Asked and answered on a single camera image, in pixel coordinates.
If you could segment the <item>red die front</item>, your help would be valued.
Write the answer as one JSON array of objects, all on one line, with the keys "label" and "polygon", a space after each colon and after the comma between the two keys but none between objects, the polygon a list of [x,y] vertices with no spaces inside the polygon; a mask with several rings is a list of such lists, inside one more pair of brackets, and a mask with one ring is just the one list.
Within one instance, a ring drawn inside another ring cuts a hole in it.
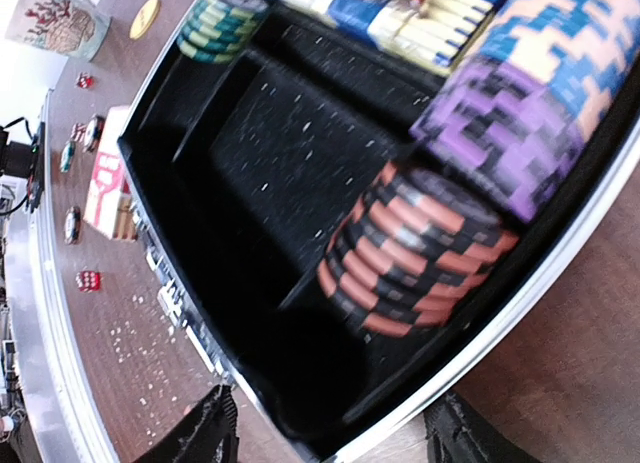
[{"label": "red die front", "polygon": [[76,285],[85,293],[97,292],[101,289],[101,273],[94,270],[83,270],[76,274]]}]

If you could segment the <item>yellow round button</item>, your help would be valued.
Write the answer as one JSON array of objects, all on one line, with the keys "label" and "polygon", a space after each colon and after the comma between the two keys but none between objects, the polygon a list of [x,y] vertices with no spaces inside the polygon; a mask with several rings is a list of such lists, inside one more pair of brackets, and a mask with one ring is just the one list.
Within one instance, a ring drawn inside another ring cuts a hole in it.
[{"label": "yellow round button", "polygon": [[147,0],[141,6],[131,23],[129,30],[130,39],[138,40],[148,32],[155,22],[160,6],[160,0]]}]

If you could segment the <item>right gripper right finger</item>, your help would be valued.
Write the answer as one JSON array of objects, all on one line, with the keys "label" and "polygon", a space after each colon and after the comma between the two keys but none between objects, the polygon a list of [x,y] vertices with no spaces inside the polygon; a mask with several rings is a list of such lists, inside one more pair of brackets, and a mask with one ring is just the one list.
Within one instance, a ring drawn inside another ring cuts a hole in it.
[{"label": "right gripper right finger", "polygon": [[424,424],[429,462],[540,463],[455,391],[446,392],[424,410]]}]

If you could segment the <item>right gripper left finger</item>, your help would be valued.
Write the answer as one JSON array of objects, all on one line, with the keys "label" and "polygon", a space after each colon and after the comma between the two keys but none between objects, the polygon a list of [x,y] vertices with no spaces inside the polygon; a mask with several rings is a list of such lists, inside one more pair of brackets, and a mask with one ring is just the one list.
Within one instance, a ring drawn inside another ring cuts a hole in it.
[{"label": "right gripper left finger", "polygon": [[232,388],[216,385],[158,444],[136,462],[238,461],[238,408]]}]

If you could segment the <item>aluminium poker case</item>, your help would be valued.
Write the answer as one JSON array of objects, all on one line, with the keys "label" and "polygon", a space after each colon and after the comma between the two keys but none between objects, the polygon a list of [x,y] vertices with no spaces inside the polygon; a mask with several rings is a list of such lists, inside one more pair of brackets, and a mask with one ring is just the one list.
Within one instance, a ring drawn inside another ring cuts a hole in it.
[{"label": "aluminium poker case", "polygon": [[[306,462],[351,462],[463,378],[518,324],[533,342],[514,381],[554,354],[592,358],[639,310],[637,281],[596,257],[559,310],[532,309],[578,256],[639,161],[639,55],[554,196],[529,223],[418,148],[410,129],[447,76],[315,18],[271,8],[229,64],[154,63],[120,138],[141,231],[171,320]],[[417,165],[490,206],[519,241],[443,326],[395,338],[357,328],[316,270],[361,193],[389,161]]]}]

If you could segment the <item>red Texas Hold'em card box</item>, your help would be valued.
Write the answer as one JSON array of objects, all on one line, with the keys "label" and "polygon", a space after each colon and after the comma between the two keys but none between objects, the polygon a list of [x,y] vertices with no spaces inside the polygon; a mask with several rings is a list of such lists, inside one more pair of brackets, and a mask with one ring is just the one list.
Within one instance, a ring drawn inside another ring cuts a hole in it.
[{"label": "red Texas Hold'em card box", "polygon": [[129,116],[128,106],[111,107],[96,149],[83,219],[110,240],[137,239],[133,196],[118,147]]}]

